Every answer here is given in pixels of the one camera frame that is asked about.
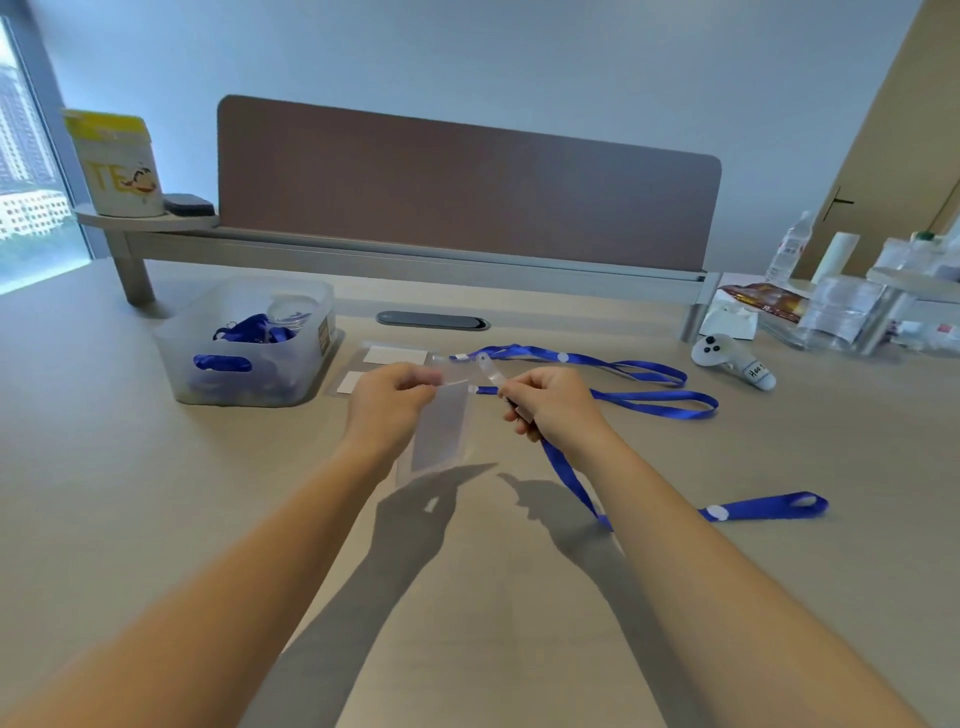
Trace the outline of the person's left forearm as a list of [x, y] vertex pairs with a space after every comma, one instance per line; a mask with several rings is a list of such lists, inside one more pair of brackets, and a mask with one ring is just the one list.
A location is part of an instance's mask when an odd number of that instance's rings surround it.
[[0, 728], [235, 728], [403, 450], [344, 438], [274, 513]]

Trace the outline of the beige door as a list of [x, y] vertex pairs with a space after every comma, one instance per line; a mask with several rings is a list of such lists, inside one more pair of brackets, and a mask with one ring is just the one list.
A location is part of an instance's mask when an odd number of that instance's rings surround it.
[[[820, 221], [837, 185], [856, 201]], [[834, 235], [860, 236], [865, 274], [888, 238], [946, 234], [960, 217], [960, 0], [923, 0], [827, 193], [793, 273], [808, 281]]]

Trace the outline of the window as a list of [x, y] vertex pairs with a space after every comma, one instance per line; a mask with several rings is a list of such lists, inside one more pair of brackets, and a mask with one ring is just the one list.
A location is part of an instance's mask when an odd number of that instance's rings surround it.
[[14, 20], [0, 13], [0, 295], [92, 257]]

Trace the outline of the person's left hand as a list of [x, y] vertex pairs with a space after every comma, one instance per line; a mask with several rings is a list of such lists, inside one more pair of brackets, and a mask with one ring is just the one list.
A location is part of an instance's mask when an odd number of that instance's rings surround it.
[[406, 378], [442, 378], [436, 368], [394, 363], [368, 371], [350, 395], [343, 443], [357, 453], [395, 460], [412, 440], [435, 394], [404, 394]]

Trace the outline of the brown snack packet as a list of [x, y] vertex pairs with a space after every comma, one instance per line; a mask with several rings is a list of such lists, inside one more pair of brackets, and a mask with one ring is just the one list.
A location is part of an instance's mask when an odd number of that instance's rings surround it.
[[718, 291], [747, 309], [766, 313], [791, 324], [801, 321], [810, 302], [807, 297], [767, 282], [728, 284], [721, 286]]

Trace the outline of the clear plastic container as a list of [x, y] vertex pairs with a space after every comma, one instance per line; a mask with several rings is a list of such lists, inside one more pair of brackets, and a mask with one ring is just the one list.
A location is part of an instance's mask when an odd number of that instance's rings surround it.
[[944, 281], [960, 283], [960, 233], [913, 233], [910, 240], [888, 238], [871, 269], [914, 271]]

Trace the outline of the brown desk divider panel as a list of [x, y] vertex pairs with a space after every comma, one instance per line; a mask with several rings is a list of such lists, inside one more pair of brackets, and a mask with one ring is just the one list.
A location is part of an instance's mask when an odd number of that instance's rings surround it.
[[694, 272], [714, 155], [241, 95], [217, 108], [228, 228]]

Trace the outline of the clear plastic bag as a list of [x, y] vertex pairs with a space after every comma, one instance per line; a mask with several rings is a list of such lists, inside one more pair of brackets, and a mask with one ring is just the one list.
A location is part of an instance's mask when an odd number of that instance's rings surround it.
[[822, 278], [814, 287], [795, 335], [803, 350], [850, 351], [884, 287], [845, 274]]

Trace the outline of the clear plastic storage bin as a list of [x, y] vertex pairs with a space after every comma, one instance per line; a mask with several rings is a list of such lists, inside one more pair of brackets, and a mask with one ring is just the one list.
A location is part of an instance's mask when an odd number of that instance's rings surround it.
[[315, 395], [339, 342], [334, 287], [313, 278], [237, 275], [152, 337], [182, 404], [295, 407]]

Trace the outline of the white tissue pack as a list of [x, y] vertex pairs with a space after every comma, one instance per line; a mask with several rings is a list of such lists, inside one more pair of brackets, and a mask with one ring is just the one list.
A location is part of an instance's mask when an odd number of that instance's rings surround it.
[[705, 314], [699, 335], [724, 334], [738, 341], [752, 342], [757, 336], [759, 315], [760, 310], [719, 289]]

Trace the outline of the yellow and white pouch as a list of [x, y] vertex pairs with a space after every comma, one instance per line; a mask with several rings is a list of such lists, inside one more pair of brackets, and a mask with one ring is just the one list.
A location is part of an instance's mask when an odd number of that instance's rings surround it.
[[152, 140], [141, 117], [75, 108], [61, 114], [96, 213], [122, 219], [165, 213]]

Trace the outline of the grey desk shelf rail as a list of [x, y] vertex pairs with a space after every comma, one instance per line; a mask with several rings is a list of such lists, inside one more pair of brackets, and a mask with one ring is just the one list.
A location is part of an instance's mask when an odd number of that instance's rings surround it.
[[684, 305], [680, 339], [691, 341], [722, 280], [717, 272], [251, 231], [219, 226], [217, 216], [111, 217], [98, 214], [89, 202], [78, 203], [75, 214], [80, 224], [104, 233], [126, 299], [136, 307], [155, 300], [146, 261], [166, 261]]

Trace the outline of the white handheld controller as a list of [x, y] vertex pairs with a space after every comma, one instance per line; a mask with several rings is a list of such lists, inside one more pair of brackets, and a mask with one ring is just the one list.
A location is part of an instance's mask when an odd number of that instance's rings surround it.
[[721, 368], [763, 392], [773, 391], [777, 379], [750, 349], [726, 334], [702, 336], [693, 344], [690, 358], [699, 367]]

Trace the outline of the white paper roll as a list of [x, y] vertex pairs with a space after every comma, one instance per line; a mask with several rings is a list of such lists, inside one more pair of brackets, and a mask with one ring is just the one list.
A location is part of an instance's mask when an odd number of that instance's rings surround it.
[[810, 284], [817, 286], [824, 279], [841, 275], [853, 252], [857, 249], [859, 239], [859, 234], [844, 231], [836, 232], [812, 274]]

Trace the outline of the clear plastic water bottle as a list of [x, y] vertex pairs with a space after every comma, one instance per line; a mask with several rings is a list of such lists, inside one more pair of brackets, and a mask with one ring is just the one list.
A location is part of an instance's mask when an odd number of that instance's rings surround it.
[[815, 222], [815, 213], [805, 210], [781, 239], [774, 257], [764, 274], [764, 282], [786, 288], [805, 249], [810, 243]]

